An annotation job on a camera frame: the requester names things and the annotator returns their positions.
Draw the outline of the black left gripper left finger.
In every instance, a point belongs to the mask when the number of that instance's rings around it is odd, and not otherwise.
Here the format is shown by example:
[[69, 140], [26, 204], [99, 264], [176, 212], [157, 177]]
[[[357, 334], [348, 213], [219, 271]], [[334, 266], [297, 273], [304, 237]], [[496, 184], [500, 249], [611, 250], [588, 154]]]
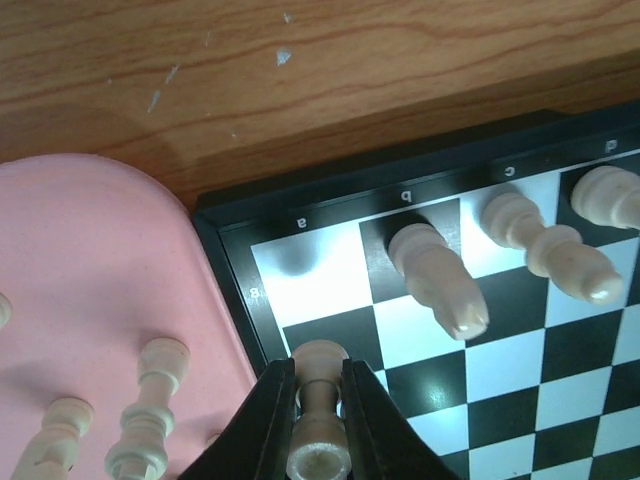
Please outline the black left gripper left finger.
[[295, 363], [271, 362], [184, 480], [284, 479], [295, 420]]

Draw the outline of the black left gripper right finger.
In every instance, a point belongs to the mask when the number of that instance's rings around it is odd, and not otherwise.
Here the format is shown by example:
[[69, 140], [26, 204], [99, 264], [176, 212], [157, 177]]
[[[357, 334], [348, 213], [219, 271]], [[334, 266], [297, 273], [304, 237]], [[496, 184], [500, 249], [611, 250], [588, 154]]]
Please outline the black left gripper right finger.
[[415, 433], [369, 365], [346, 359], [342, 405], [351, 479], [455, 479]]

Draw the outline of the white bishop chess piece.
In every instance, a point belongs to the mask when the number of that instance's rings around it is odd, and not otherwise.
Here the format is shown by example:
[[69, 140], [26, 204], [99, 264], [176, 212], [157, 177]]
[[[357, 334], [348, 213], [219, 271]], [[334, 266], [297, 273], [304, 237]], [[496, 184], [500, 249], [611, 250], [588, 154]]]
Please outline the white bishop chess piece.
[[575, 299], [603, 305], [622, 293], [623, 278], [606, 255], [584, 244], [570, 226], [545, 225], [536, 203], [520, 193], [493, 198], [480, 225], [497, 245], [523, 250], [532, 274], [550, 279]]

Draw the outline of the white queen chess piece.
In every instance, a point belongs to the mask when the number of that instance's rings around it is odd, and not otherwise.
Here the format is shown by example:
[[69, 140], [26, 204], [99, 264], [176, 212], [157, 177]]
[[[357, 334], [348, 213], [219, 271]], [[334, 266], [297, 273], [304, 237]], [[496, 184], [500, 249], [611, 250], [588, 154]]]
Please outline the white queen chess piece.
[[595, 225], [639, 229], [639, 176], [609, 165], [594, 168], [573, 188], [571, 206]]

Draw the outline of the black white chess board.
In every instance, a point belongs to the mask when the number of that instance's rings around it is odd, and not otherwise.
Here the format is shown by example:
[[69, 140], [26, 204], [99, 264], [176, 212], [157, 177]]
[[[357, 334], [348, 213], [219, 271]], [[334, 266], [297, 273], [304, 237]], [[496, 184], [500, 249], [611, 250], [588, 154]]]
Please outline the black white chess board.
[[639, 105], [201, 195], [258, 384], [190, 478], [635, 479]]

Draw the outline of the white knight chess piece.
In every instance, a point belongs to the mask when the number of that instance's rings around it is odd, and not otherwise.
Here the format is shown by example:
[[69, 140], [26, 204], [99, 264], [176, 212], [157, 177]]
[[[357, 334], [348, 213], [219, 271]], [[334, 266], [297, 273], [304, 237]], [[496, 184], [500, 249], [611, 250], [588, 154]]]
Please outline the white knight chess piece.
[[408, 293], [433, 311], [451, 338], [467, 341], [487, 330], [489, 312], [478, 284], [433, 226], [403, 227], [391, 238], [388, 256]]

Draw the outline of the white piece in tray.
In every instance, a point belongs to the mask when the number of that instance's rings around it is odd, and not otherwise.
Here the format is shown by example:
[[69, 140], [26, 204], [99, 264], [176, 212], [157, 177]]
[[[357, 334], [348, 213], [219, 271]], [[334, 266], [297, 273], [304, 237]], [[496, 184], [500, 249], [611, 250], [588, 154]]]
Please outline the white piece in tray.
[[104, 465], [112, 479], [159, 479], [169, 459], [165, 441], [175, 426], [169, 403], [189, 369], [190, 351], [173, 338], [156, 338], [142, 349], [137, 400], [120, 418], [121, 436]]
[[0, 294], [0, 328], [3, 328], [12, 317], [12, 305], [8, 298]]
[[94, 409], [74, 397], [59, 398], [47, 408], [40, 431], [32, 437], [10, 479], [65, 480], [79, 453], [80, 439], [88, 432]]
[[217, 440], [218, 438], [221, 436], [221, 433], [214, 433], [212, 434], [208, 440], [205, 443], [205, 449], [209, 448], [210, 446], [212, 446]]

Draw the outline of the pink plastic tray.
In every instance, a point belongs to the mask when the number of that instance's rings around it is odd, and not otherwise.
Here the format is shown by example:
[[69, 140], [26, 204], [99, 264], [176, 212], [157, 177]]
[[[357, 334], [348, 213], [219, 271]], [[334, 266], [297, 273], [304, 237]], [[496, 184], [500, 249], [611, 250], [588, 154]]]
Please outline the pink plastic tray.
[[242, 403], [254, 374], [180, 201], [144, 173], [89, 155], [1, 167], [1, 475], [9, 478], [49, 404], [92, 405], [74, 479], [105, 477], [120, 416], [155, 338], [191, 354], [170, 402], [169, 475], [181, 473]]

